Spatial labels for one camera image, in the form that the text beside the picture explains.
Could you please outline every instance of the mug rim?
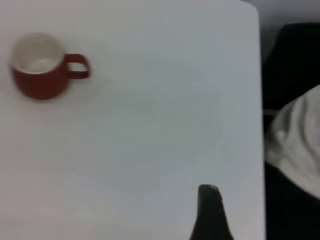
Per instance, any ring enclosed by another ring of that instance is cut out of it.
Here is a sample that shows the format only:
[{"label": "mug rim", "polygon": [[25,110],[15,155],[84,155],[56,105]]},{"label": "mug rim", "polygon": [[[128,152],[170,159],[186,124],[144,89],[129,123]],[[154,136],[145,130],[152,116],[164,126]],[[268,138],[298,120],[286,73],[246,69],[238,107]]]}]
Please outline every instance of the mug rim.
[{"label": "mug rim", "polygon": [[[51,40],[53,40],[59,49],[59,53],[58,53],[58,57],[56,58],[54,64],[52,64],[52,66],[44,71],[40,71],[40,72],[33,72],[33,71],[26,71],[24,69],[22,69],[18,63],[16,62],[16,50],[18,48],[18,46],[23,43],[24,41],[26,41],[27,39],[33,38],[33,37],[37,37],[37,36],[42,36],[42,37],[46,37],[49,38]],[[13,69],[24,73],[24,74],[32,74],[32,75],[39,75],[39,74],[46,74],[51,72],[52,70],[56,69],[64,60],[65,57],[65,51],[61,45],[61,43],[52,35],[45,33],[45,32],[34,32],[34,33],[28,33],[25,34],[24,36],[22,36],[21,38],[19,38],[17,40],[17,42],[14,44],[12,51],[11,51],[11,60],[10,60],[10,65]]]}]

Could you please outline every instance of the table surface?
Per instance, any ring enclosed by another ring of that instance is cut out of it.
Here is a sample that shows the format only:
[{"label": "table surface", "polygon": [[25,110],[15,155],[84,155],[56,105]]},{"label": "table surface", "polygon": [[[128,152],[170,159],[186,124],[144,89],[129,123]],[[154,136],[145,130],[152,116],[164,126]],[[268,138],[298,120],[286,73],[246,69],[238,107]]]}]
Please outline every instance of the table surface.
[{"label": "table surface", "polygon": [[[235,0],[0,2],[0,238],[186,240],[219,187],[236,240],[264,239],[258,14]],[[25,33],[91,79],[38,102],[7,62]]]}]

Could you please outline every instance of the white cloth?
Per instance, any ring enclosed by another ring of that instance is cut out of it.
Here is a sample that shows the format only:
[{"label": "white cloth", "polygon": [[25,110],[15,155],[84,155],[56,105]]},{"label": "white cloth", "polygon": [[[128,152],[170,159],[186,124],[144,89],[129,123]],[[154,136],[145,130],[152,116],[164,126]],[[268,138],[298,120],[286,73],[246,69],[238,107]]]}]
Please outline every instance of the white cloth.
[{"label": "white cloth", "polygon": [[320,199],[320,85],[275,117],[265,140],[265,159]]}]

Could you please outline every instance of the red mug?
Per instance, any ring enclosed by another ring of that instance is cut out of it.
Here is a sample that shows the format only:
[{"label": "red mug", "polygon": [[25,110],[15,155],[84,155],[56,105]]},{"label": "red mug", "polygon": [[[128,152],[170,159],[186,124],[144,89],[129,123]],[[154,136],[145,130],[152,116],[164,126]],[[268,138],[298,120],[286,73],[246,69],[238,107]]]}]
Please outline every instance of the red mug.
[{"label": "red mug", "polygon": [[[70,71],[68,63],[80,63],[85,71]],[[88,60],[81,54],[65,54],[61,44],[46,33],[30,33],[15,45],[11,72],[17,87],[26,96],[48,100],[60,95],[71,79],[90,77]]]}]

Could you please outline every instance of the mug handle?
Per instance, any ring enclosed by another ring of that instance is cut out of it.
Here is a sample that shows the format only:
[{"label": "mug handle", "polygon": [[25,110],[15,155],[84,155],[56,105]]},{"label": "mug handle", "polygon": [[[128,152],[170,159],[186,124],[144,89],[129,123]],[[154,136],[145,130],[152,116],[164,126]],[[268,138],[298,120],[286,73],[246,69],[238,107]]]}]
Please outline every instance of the mug handle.
[{"label": "mug handle", "polygon": [[79,63],[83,64],[86,67],[85,71],[69,71],[69,76],[71,79],[87,79],[91,74],[91,67],[89,61],[85,56],[81,54],[66,54],[65,62],[68,63]]}]

